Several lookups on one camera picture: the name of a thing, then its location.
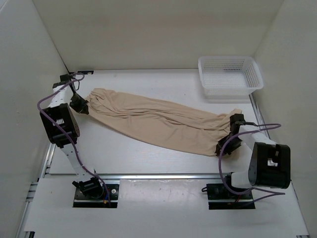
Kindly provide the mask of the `beige trousers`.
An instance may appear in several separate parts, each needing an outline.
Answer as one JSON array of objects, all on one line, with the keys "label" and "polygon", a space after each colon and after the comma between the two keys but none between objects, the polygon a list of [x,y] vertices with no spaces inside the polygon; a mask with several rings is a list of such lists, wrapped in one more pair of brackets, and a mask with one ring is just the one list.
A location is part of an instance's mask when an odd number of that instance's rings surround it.
[{"label": "beige trousers", "polygon": [[175,102],[95,88],[86,98],[89,115],[133,139],[185,153],[214,156],[230,131],[227,114],[201,111]]}]

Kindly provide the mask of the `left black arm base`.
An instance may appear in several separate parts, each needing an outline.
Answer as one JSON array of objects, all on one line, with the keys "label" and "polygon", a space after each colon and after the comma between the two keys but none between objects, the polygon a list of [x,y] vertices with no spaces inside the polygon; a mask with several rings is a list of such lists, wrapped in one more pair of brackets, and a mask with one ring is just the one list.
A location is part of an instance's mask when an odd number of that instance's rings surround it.
[{"label": "left black arm base", "polygon": [[110,208],[115,209],[118,206],[119,183],[108,183],[107,189],[110,194],[108,197],[104,188],[96,195],[84,195],[79,188],[76,188],[73,207],[74,208]]}]

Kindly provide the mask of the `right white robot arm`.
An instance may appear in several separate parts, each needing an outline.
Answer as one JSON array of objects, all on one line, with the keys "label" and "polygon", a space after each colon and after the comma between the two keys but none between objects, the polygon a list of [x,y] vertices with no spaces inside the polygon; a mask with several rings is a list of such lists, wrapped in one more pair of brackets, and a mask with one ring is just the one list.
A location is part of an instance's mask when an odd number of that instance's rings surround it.
[{"label": "right white robot arm", "polygon": [[[277,129],[278,123],[257,125],[247,122],[243,114],[230,116],[230,132],[218,141],[219,175],[223,182],[222,192],[228,198],[245,194],[259,187],[287,189],[291,182],[291,151],[290,147],[278,144],[262,131]],[[232,172],[224,176],[221,160],[224,155],[231,155],[245,143],[252,151],[249,167],[244,172]]]}]

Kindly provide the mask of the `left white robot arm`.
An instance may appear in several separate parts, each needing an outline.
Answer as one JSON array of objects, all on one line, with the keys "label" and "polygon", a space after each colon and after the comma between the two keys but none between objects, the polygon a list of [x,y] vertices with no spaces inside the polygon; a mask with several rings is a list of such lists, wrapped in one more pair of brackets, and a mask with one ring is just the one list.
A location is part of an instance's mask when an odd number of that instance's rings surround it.
[{"label": "left white robot arm", "polygon": [[84,195],[98,199],[105,193],[105,186],[95,171],[85,167],[76,147],[80,136],[79,125],[72,110],[88,114],[88,101],[78,93],[82,73],[64,74],[60,82],[53,85],[53,93],[37,103],[40,117],[50,143],[55,144],[66,155],[73,167],[77,180],[73,185]]}]

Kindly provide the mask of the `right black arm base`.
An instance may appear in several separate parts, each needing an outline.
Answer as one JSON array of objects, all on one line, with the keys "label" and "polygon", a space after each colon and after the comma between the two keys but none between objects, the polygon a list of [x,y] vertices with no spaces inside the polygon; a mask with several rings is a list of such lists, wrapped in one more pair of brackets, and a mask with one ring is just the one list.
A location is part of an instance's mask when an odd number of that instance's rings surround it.
[{"label": "right black arm base", "polygon": [[255,209],[251,192],[242,195],[233,194],[222,183],[208,183],[201,192],[207,195],[209,210]]}]

